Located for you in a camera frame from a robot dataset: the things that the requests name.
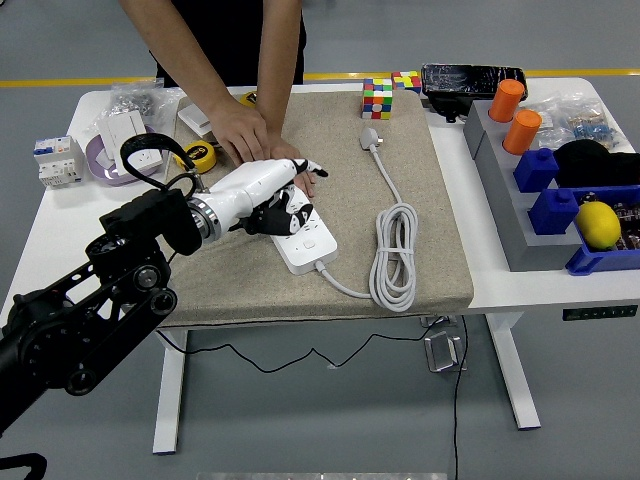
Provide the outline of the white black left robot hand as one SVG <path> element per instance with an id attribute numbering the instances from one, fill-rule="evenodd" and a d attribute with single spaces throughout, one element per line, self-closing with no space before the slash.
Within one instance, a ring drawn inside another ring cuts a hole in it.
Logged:
<path id="1" fill-rule="evenodd" d="M 306 159 L 258 160 L 244 163 L 189 205 L 202 238 L 217 241 L 230 230 L 243 228 L 253 235 L 287 236 L 297 233 L 310 219 L 309 203 L 293 212 L 294 178 L 303 172 L 326 177 L 317 163 Z"/>

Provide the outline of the person's right hand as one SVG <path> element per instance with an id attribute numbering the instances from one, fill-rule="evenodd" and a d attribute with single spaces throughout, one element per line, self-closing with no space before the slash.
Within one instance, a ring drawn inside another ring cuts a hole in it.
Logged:
<path id="1" fill-rule="evenodd" d="M 227 98 L 204 112 L 214 137 L 236 167 L 270 157 L 266 122 L 255 109 Z"/>

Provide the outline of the person's left hand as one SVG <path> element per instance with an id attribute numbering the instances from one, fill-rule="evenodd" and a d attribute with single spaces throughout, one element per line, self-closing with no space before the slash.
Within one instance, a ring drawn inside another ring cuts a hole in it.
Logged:
<path id="1" fill-rule="evenodd" d="M 293 145 L 281 138 L 279 134 L 269 133 L 270 155 L 273 159 L 301 159 L 302 154 Z M 302 190 L 309 199 L 315 196 L 316 175 L 310 172 L 298 174 L 294 180 L 294 184 Z"/>

